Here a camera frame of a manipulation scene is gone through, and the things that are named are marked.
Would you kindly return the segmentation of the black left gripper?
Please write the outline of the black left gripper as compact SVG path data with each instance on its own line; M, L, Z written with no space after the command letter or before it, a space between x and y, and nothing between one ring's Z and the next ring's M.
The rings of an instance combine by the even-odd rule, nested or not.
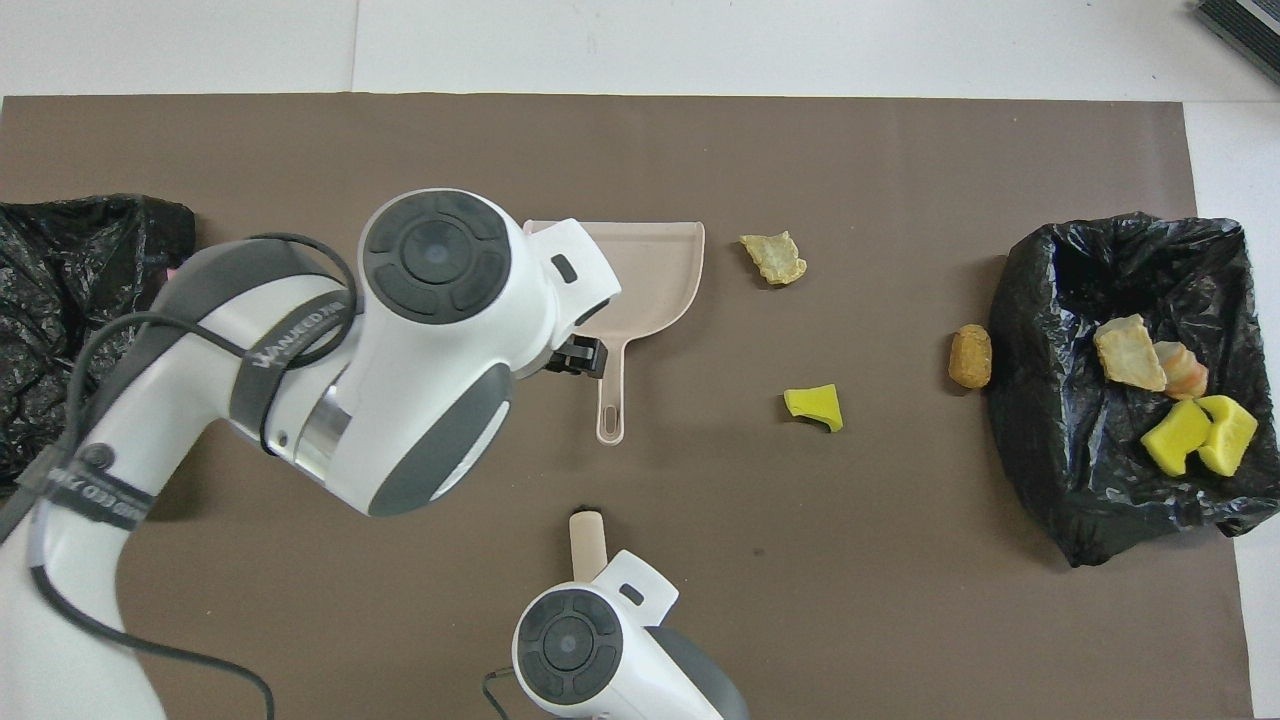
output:
M595 337L570 336L558 348L550 352L545 369L571 375L590 375L602 379L605 374L609 352L605 343Z

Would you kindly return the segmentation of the beige plastic dustpan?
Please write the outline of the beige plastic dustpan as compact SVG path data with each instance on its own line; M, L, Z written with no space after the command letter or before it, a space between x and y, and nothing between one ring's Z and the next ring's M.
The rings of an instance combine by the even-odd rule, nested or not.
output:
M699 222L526 220L524 232L545 256L561 310L552 336L602 340L609 357L598 380L596 439L617 446L625 437L626 351L631 342L676 323L701 281L705 231ZM547 347L545 359L557 347Z

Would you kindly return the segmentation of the pale foam chunk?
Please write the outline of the pale foam chunk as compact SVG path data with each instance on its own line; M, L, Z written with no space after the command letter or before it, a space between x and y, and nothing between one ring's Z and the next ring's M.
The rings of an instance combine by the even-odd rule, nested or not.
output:
M799 247L788 231L778 234L741 234L739 243L765 283L771 286L792 284L806 274L806 260L800 256Z

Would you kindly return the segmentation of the small yellow sponge wedge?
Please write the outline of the small yellow sponge wedge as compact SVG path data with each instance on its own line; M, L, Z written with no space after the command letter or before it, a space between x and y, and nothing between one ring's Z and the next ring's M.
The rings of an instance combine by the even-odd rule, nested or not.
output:
M833 383L810 388L788 388L783 391L782 400L792 418L819 423L829 433L844 429L838 388Z

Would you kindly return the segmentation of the brown cork like piece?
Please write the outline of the brown cork like piece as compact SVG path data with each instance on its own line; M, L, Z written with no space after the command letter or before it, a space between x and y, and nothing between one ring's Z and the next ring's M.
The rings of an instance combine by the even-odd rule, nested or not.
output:
M979 324L956 329L948 351L947 374L965 389L984 388L993 372L993 346L988 331Z

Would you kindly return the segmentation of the beige foam chunk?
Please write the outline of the beige foam chunk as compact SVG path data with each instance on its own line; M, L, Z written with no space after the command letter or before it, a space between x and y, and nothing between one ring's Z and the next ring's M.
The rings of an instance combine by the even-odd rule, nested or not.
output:
M1140 314L1114 318L1093 334L1103 375L1107 380L1164 392L1167 377Z

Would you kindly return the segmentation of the notched yellow sponge piece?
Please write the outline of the notched yellow sponge piece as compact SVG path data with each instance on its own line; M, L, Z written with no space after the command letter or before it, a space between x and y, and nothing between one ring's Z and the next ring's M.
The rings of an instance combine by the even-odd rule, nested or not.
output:
M1140 437L1140 445L1165 475L1184 477L1188 456L1204 445L1211 425L1208 414L1197 401L1181 400Z

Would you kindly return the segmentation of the cream orange ridged foam piece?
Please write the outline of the cream orange ridged foam piece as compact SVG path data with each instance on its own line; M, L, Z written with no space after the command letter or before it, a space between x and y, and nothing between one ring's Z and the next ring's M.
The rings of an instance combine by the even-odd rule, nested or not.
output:
M1164 393L1183 401L1204 396L1208 369L1184 343L1160 341L1155 343L1158 364L1165 374Z

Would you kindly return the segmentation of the smooth yellow sponge piece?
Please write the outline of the smooth yellow sponge piece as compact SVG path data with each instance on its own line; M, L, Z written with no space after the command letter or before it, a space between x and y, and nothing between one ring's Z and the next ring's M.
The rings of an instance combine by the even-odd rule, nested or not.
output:
M1219 477L1234 477L1258 428L1257 419L1225 395L1204 396L1196 405L1210 419L1210 428L1196 450L1199 460Z

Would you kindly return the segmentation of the right black trash bag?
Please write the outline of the right black trash bag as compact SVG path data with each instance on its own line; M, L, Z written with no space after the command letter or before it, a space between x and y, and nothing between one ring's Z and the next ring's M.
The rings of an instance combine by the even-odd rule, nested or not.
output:
M1094 334L1125 316L1183 345L1207 370L1207 395L1257 420L1231 475L1190 457L1172 477L1143 447L1175 402L1105 375ZM1242 536L1280 515L1280 439L1238 222L1133 213L1043 225L1010 250L987 329L1004 473L1070 565L1198 527Z

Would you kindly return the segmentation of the black trash bag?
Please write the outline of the black trash bag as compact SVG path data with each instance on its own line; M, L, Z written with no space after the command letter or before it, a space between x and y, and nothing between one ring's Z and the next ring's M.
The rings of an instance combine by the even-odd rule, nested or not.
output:
M1175 402L1105 375L1094 334L1125 316L1183 345L1207 370L1207 395L1257 420L1231 475L1190 457L1172 477L1143 447ZM1238 222L1133 213L1043 225L1010 250L987 329L1004 473L1070 565L1198 527L1242 536L1280 515L1280 439Z
M0 202L0 502L63 432L84 342L151 306L196 229L186 205L143 195Z

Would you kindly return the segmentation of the left black trash bag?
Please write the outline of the left black trash bag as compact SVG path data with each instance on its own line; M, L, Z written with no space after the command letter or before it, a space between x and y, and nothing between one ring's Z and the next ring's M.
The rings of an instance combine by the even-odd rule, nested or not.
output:
M0 202L0 502L63 432L84 342L151 306L196 229L186 205L143 195Z

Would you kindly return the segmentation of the brown paper table mat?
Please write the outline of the brown paper table mat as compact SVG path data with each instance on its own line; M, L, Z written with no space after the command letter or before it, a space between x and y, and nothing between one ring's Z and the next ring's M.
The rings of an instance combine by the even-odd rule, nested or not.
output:
M471 190L516 220L700 222L701 287L596 384L541 373L458 489L362 518L232 428L131 538L131 632L260 673L279 720L495 720L483 676L605 514L751 720L1244 717L1233 543L1213 528L1070 568L1001 473L950 334L1047 223L1196 215L1172 102L255 95L10 97L0 201L145 193L205 243L308 234L355 260L387 200ZM741 234L788 231L771 286ZM782 393L833 383L844 429Z

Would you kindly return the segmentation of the grey ridged device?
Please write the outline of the grey ridged device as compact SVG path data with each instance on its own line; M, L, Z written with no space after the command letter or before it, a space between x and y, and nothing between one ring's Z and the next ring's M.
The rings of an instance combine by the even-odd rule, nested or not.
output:
M1280 86L1280 0L1194 0L1190 13Z

